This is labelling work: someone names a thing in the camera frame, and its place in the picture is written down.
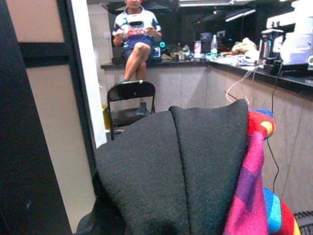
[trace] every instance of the colorful blanket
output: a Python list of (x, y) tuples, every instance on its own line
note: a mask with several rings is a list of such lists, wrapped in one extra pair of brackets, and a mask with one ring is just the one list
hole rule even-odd
[(263, 141), (275, 123), (265, 110), (248, 113), (248, 150), (223, 235), (300, 235), (290, 209), (262, 186)]

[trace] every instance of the crossed legs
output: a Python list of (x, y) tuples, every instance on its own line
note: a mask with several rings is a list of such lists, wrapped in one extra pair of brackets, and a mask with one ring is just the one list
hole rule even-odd
[(149, 58), (150, 51), (150, 46), (145, 43), (135, 44), (134, 50), (129, 56), (126, 63), (124, 81), (129, 81), (135, 72), (137, 80), (146, 79), (146, 61)]

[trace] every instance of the striped t-shirt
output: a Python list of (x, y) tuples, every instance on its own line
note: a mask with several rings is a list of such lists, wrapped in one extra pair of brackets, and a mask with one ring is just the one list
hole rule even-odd
[[(132, 22), (142, 22), (140, 25), (130, 25)], [(141, 6), (141, 13), (128, 14), (127, 9), (119, 14), (114, 23), (113, 36), (119, 33), (127, 34), (123, 47), (132, 48), (138, 42), (152, 46), (154, 39), (146, 33), (146, 28), (154, 27), (157, 32), (161, 32), (161, 27), (153, 12)]]

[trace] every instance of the man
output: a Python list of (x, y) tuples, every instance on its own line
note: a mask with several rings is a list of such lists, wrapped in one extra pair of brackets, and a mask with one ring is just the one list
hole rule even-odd
[(126, 10), (119, 14), (114, 23), (113, 44), (123, 44), (122, 58), (126, 61), (123, 81), (129, 81), (136, 73), (137, 80), (146, 79), (146, 66), (155, 50), (154, 41), (162, 38), (161, 27), (156, 16), (141, 6), (141, 0), (125, 0)]

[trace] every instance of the man's foot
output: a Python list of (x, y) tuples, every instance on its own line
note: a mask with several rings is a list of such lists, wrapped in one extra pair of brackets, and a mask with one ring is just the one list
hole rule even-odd
[(146, 102), (140, 103), (140, 107), (137, 109), (137, 116), (144, 116), (147, 111)]

